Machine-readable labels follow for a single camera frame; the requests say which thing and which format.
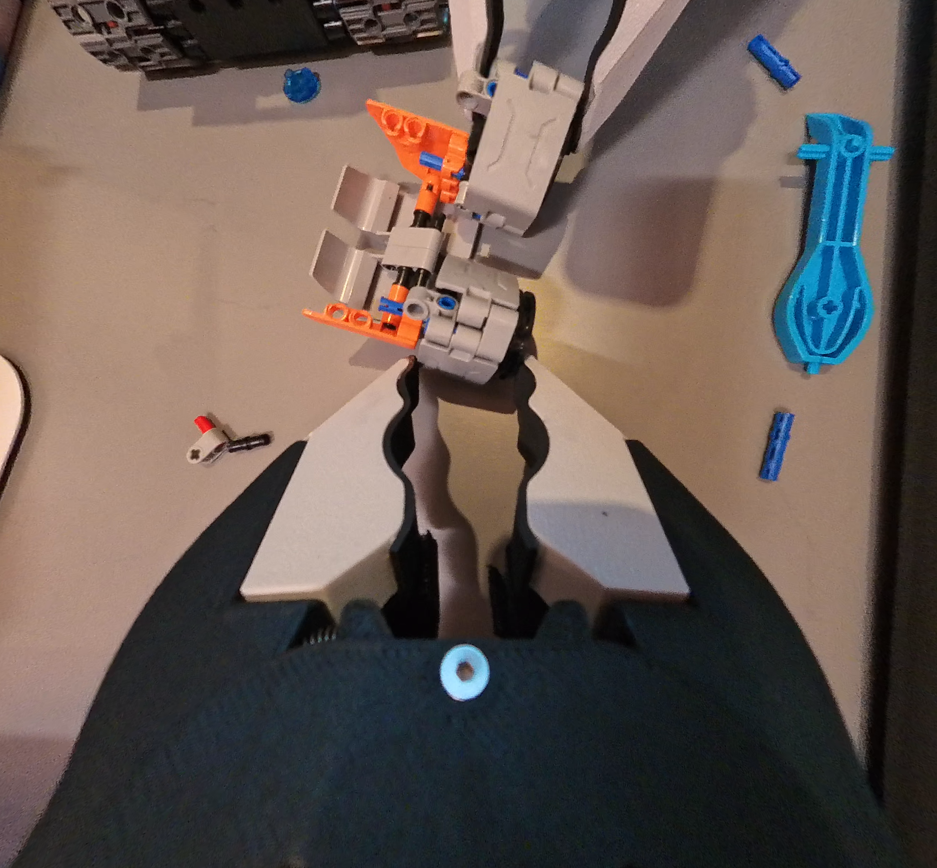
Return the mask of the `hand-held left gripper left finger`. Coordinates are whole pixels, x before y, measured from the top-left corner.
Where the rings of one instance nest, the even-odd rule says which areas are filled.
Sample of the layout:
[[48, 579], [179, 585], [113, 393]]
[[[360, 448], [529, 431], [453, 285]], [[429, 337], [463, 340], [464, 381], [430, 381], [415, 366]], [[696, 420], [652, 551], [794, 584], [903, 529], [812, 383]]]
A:
[[383, 448], [413, 359], [399, 360], [307, 437], [240, 593], [247, 602], [353, 600], [381, 606], [396, 590], [390, 548], [405, 486]]

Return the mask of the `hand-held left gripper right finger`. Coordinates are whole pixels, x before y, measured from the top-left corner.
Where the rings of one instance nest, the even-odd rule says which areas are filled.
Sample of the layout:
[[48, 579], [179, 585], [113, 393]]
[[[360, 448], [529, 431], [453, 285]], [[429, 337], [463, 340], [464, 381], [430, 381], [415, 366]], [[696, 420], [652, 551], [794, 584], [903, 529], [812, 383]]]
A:
[[622, 433], [534, 357], [516, 387], [529, 464], [517, 528], [536, 549], [533, 591], [546, 604], [685, 600], [688, 584]]

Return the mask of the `small grey red-pinned brick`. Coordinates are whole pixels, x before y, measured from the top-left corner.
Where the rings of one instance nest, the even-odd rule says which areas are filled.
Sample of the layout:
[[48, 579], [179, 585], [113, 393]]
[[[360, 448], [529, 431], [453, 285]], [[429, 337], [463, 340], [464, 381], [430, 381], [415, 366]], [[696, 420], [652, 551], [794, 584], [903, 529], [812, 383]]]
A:
[[232, 437], [214, 418], [200, 415], [194, 419], [200, 437], [189, 447], [186, 460], [192, 464], [212, 464], [225, 454], [237, 454], [269, 446], [273, 436], [269, 432], [245, 437]]

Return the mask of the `grey orange brick assembly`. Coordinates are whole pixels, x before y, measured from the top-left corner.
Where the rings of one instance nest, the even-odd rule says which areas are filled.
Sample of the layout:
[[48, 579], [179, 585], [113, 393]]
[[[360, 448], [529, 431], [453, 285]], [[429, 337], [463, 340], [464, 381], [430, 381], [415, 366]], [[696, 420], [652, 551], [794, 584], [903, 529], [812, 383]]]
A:
[[310, 276], [334, 300], [366, 309], [379, 280], [427, 285], [446, 256], [471, 259], [473, 232], [486, 225], [522, 235], [538, 214], [583, 98], [582, 82], [534, 63], [522, 73], [497, 61], [469, 71], [456, 98], [472, 131], [368, 101], [367, 111], [404, 170], [404, 186], [346, 166], [332, 208], [359, 231], [355, 244], [324, 230]]

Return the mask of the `orange panel brick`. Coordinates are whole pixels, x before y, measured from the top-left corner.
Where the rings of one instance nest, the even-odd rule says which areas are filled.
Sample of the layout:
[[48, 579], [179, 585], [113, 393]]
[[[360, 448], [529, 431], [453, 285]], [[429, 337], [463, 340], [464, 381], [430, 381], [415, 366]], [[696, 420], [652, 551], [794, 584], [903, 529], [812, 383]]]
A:
[[401, 303], [386, 298], [381, 299], [380, 308], [378, 317], [343, 303], [332, 303], [322, 312], [306, 309], [302, 313], [312, 321], [415, 351], [426, 323], [402, 313]]

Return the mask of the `grey hinged brick piece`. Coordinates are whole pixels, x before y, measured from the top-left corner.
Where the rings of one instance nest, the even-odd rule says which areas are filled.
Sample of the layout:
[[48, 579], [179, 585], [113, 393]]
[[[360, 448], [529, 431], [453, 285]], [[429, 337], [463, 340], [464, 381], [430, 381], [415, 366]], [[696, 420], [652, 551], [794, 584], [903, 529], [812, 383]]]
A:
[[519, 370], [535, 310], [535, 296], [515, 276], [447, 255], [428, 285], [409, 291], [402, 317], [421, 326], [421, 364], [483, 385]]

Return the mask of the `blue brick pin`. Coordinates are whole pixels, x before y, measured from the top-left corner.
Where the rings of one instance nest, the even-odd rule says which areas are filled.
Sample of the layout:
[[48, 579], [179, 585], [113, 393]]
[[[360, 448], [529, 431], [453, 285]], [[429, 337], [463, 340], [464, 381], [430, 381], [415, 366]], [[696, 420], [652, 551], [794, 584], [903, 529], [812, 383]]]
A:
[[785, 460], [785, 455], [791, 437], [794, 423], [794, 414], [789, 412], [775, 412], [767, 434], [767, 443], [761, 463], [759, 478], [768, 482], [776, 482]]
[[800, 73], [762, 34], [754, 36], [747, 50], [768, 76], [783, 90], [792, 89], [801, 80]]

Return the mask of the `light blue brick separator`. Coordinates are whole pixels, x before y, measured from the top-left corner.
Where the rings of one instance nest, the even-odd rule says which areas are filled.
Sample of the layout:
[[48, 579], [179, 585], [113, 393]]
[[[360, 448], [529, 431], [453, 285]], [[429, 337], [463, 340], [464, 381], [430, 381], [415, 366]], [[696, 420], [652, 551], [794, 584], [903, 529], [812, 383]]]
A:
[[842, 363], [873, 318], [873, 289], [860, 249], [871, 165], [895, 150], [871, 126], [838, 113], [806, 117], [812, 140], [797, 152], [816, 163], [804, 246], [782, 287], [774, 326], [786, 358], [809, 374]]

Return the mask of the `white tablet stand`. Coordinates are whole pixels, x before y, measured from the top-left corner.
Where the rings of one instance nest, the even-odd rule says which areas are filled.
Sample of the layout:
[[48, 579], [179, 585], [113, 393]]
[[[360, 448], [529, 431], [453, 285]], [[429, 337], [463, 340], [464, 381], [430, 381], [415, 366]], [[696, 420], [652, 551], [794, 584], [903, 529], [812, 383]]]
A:
[[16, 464], [31, 415], [31, 394], [25, 376], [1, 356], [1, 493]]

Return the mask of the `black perforated foam pad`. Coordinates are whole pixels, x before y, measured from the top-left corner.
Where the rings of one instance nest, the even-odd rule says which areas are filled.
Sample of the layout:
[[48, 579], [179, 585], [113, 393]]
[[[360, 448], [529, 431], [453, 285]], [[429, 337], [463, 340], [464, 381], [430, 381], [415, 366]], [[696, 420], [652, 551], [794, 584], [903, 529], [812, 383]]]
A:
[[908, 0], [898, 99], [866, 739], [906, 864], [935, 866], [935, 0]]

